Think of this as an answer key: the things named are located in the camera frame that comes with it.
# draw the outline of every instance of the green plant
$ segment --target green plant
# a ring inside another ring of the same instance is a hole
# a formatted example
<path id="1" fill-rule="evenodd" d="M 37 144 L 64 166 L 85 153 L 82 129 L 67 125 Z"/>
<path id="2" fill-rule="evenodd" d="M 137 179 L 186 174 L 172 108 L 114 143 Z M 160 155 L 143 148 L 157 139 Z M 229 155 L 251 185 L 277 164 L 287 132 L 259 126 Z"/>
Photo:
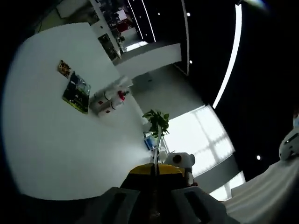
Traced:
<path id="1" fill-rule="evenodd" d="M 162 136 L 166 135 L 169 133 L 167 131 L 169 127 L 169 114 L 163 114 L 160 111 L 157 110 L 155 112 L 154 110 L 150 110 L 149 112 L 145 113 L 143 118 L 146 118 L 150 123 L 151 123 L 151 128 L 149 129 L 150 132 L 153 132 L 153 136 L 155 138 L 158 137 L 158 125 L 162 129 Z"/>

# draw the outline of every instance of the potted plant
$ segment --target potted plant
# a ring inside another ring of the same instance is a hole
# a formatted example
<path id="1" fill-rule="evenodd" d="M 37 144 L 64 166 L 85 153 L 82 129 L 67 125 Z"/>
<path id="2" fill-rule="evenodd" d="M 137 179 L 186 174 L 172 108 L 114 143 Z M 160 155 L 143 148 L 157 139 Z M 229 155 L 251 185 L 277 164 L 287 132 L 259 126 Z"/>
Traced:
<path id="1" fill-rule="evenodd" d="M 150 132 L 152 132 L 152 135 L 157 138 L 158 137 L 158 125 L 161 127 L 162 129 L 162 134 L 161 136 L 166 135 L 167 133 L 169 133 L 167 131 L 168 127 L 169 127 L 169 114 L 163 114 L 160 111 L 154 111 L 154 110 L 150 110 L 149 112 L 145 113 L 143 116 L 143 118 L 146 118 L 150 123 L 151 123 L 151 127 L 149 129 Z"/>

